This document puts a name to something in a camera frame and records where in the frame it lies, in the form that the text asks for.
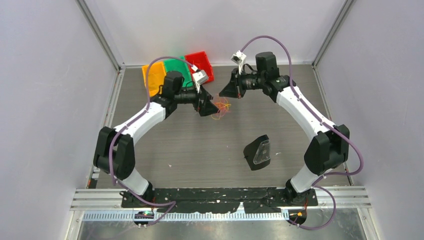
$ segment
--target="gray wood surface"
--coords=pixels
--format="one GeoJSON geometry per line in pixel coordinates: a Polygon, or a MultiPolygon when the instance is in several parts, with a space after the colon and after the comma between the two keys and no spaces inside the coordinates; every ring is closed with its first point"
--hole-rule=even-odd
{"type": "MultiPolygon", "coordinates": [[[[214,82],[204,85],[214,97],[229,82],[233,66],[214,67],[214,82]]],[[[288,74],[287,66],[280,66],[288,74]]],[[[294,65],[293,79],[302,93],[326,115],[310,65],[294,65]]],[[[191,104],[179,105],[135,146],[136,169],[156,188],[284,186],[304,165],[308,138],[296,121],[261,90],[244,98],[228,98],[230,112],[220,120],[200,117],[191,104]],[[269,166],[251,171],[244,147],[267,134],[271,142],[269,166]]],[[[113,126],[121,124],[146,104],[141,69],[127,69],[119,93],[113,126]]],[[[344,176],[331,176],[320,185],[347,185],[344,176]]],[[[100,174],[97,188],[111,188],[110,176],[100,174]]]]}

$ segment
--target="plastic bin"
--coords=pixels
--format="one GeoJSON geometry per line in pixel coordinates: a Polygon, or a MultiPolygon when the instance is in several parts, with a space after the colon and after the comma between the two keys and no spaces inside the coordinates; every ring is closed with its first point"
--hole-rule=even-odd
{"type": "Polygon", "coordinates": [[[209,77],[209,79],[205,83],[212,82],[214,77],[214,71],[212,70],[211,63],[209,63],[208,56],[206,52],[196,52],[193,54],[185,55],[185,60],[189,63],[196,65],[199,69],[204,70],[209,77]]]}
{"type": "MultiPolygon", "coordinates": [[[[144,86],[146,86],[146,71],[149,65],[144,65],[141,67],[143,72],[144,86]]],[[[150,97],[159,93],[159,86],[164,84],[164,78],[167,72],[165,71],[165,66],[163,62],[155,62],[148,71],[148,91],[150,97]]]]}
{"type": "Polygon", "coordinates": [[[168,59],[163,61],[163,64],[165,65],[166,72],[178,71],[182,73],[182,76],[184,77],[184,82],[182,83],[183,87],[190,87],[193,84],[192,75],[187,63],[176,59],[168,59]]]}

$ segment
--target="yellow bin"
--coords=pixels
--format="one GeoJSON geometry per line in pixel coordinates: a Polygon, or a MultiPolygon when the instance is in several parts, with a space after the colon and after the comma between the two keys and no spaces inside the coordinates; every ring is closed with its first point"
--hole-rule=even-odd
{"type": "MultiPolygon", "coordinates": [[[[144,65],[141,67],[143,72],[144,86],[146,86],[146,71],[149,65],[144,65]]],[[[165,66],[163,62],[155,62],[150,67],[148,71],[148,91],[150,97],[159,93],[159,86],[164,84],[164,78],[167,72],[165,71],[165,66]]]]}

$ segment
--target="white wall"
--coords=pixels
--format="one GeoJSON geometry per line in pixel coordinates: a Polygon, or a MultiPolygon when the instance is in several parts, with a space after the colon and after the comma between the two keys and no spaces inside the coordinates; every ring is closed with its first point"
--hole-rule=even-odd
{"type": "MultiPolygon", "coordinates": [[[[110,31],[125,64],[130,66],[198,51],[206,51],[213,64],[233,64],[231,55],[258,35],[282,41],[294,63],[312,63],[344,0],[90,2],[98,6],[106,24],[104,32],[110,31]]],[[[287,63],[282,49],[270,40],[253,43],[245,51],[248,62],[265,51],[273,51],[280,63],[287,63]]]]}
{"type": "Polygon", "coordinates": [[[57,240],[115,69],[74,0],[0,7],[0,238],[57,240]]]}
{"type": "MultiPolygon", "coordinates": [[[[350,128],[384,239],[423,239],[424,2],[359,0],[318,71],[336,123],[350,128]]],[[[358,158],[350,152],[349,169],[358,158]]]]}

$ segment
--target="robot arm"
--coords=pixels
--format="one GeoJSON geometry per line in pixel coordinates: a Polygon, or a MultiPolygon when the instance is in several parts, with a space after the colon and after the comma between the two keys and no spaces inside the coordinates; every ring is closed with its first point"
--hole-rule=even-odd
{"type": "MultiPolygon", "coordinates": [[[[237,54],[233,56],[237,63],[243,64],[242,58],[237,54]]],[[[256,55],[257,71],[246,73],[242,67],[231,72],[231,79],[227,86],[219,93],[221,97],[242,98],[246,90],[262,89],[275,103],[283,107],[301,126],[306,133],[310,144],[304,155],[305,165],[291,179],[286,182],[285,195],[289,202],[297,197],[304,196],[312,184],[323,174],[330,172],[348,158],[349,145],[330,129],[317,121],[315,116],[304,106],[304,102],[317,114],[321,121],[334,126],[339,132],[349,138],[349,129],[336,126],[334,122],[324,117],[303,96],[293,82],[297,97],[290,87],[289,76],[281,76],[277,67],[277,60],[272,52],[262,52],[256,55]]]]}
{"type": "Polygon", "coordinates": [[[201,117],[219,111],[211,102],[212,96],[203,86],[196,84],[191,87],[182,87],[183,81],[184,78],[180,72],[167,72],[161,93],[151,98],[151,103],[142,117],[139,116],[147,106],[114,128],[103,127],[97,138],[93,164],[110,174],[109,147],[118,131],[124,129],[115,142],[117,147],[112,154],[113,174],[119,182],[147,201],[153,197],[153,186],[135,169],[135,144],[153,126],[168,118],[177,109],[178,104],[192,104],[201,117]]]}

